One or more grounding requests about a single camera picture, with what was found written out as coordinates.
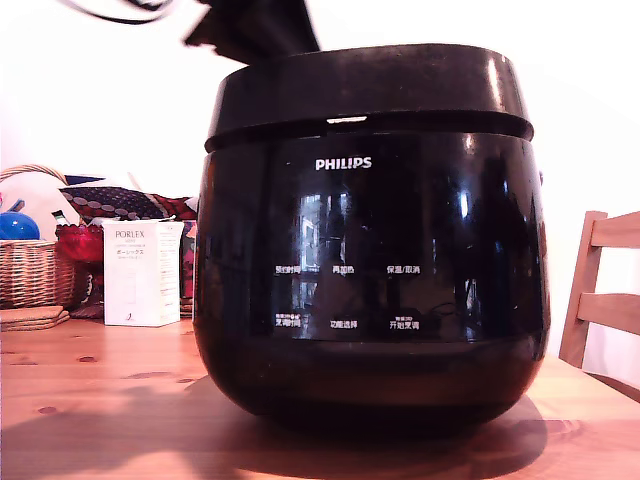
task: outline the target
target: white box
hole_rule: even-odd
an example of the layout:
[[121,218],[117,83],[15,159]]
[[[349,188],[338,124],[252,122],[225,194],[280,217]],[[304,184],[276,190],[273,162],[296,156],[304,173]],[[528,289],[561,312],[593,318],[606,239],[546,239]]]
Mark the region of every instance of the white box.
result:
[[183,223],[106,220],[102,226],[105,325],[179,321]]

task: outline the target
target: wooden coaster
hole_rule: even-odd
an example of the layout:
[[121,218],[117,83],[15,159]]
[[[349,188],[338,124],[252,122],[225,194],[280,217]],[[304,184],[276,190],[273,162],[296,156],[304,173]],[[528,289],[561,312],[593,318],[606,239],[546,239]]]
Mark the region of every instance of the wooden coaster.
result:
[[60,316],[62,307],[12,308],[0,310],[0,322],[16,322],[28,320],[52,319]]
[[2,322],[3,332],[25,332],[30,330],[44,330],[46,328],[55,327],[69,319],[69,312],[62,310],[60,315],[54,318],[38,318],[36,320],[14,320],[11,322]]

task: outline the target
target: blue ball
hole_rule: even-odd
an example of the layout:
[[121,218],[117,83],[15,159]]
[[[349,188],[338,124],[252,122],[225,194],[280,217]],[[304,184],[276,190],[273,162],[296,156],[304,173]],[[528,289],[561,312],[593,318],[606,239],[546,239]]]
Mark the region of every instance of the blue ball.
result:
[[38,240],[40,230],[31,217],[19,212],[0,213],[0,240]]

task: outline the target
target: philips logo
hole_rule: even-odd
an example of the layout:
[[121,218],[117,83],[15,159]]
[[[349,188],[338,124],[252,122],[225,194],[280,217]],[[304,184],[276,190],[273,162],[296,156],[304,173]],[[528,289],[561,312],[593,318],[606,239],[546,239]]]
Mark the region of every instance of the philips logo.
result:
[[371,157],[319,158],[316,170],[350,170],[352,168],[371,168]]

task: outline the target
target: white wall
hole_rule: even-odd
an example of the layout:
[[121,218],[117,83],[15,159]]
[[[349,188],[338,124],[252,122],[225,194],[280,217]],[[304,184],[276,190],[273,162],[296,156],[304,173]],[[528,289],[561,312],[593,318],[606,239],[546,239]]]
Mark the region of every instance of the white wall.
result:
[[[556,354],[585,210],[640,210],[637,2],[308,6],[324,49],[467,43],[515,63],[545,177]],[[5,2],[3,10],[3,168],[36,162],[67,173],[131,171],[146,190],[197,190],[217,84],[238,67],[181,45],[201,5],[177,1],[168,18],[142,27],[99,22],[54,0]],[[640,292],[638,267],[635,253],[605,252],[598,289]],[[595,326],[585,366],[640,385],[638,352],[640,339]]]

